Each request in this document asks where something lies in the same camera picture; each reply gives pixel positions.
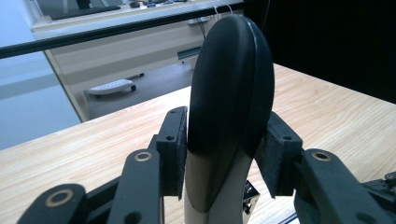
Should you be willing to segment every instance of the black curved pad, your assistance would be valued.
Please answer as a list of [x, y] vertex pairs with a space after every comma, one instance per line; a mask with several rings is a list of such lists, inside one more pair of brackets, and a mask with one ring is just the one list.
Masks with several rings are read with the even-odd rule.
[[230, 166], [250, 165], [238, 164], [235, 152], [254, 157], [273, 99], [274, 67], [262, 32], [242, 16], [218, 21], [191, 84], [186, 190], [195, 209], [210, 208]]

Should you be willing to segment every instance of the wooden table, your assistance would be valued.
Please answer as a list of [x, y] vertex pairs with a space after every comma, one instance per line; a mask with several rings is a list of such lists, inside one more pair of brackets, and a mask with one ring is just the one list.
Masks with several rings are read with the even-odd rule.
[[[335, 153], [359, 181], [396, 171], [396, 105], [275, 65], [273, 110], [304, 148]], [[190, 88], [0, 151], [0, 223], [15, 223], [43, 191], [79, 183], [87, 191], [120, 175], [125, 158], [145, 148], [166, 112], [188, 105]], [[262, 196], [250, 223], [294, 213], [292, 198], [270, 199], [259, 169], [249, 178]], [[183, 223], [183, 202], [165, 199], [167, 223]]]

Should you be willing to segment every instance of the gray floor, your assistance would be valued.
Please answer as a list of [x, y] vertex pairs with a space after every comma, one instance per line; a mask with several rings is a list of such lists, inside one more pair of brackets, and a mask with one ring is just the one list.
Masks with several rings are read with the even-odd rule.
[[87, 93], [91, 119], [188, 87], [191, 85], [192, 73], [189, 63], [176, 63], [149, 71], [143, 77], [132, 78], [136, 91], [125, 89], [101, 98]]

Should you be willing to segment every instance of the white wall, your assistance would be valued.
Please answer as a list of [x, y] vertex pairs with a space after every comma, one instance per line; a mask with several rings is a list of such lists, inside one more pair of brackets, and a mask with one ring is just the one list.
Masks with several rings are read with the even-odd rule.
[[[3, 1], [0, 48], [34, 41], [30, 0]], [[42, 52], [0, 60], [0, 149], [79, 124]]]

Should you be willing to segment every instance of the light wood tabletop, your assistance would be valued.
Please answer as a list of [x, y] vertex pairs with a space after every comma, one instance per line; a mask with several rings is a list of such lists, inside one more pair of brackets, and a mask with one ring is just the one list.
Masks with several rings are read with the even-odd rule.
[[[396, 171], [396, 105], [279, 65], [275, 71], [273, 110], [305, 149], [336, 154], [360, 182]], [[149, 145], [166, 112], [189, 100], [186, 88], [0, 151], [0, 223], [17, 222], [56, 185], [91, 191], [119, 176], [127, 155]], [[248, 179], [261, 193], [249, 223], [277, 223], [294, 213], [292, 198], [271, 199], [255, 162]], [[166, 223], [183, 223], [183, 213], [183, 201], [165, 198]]]

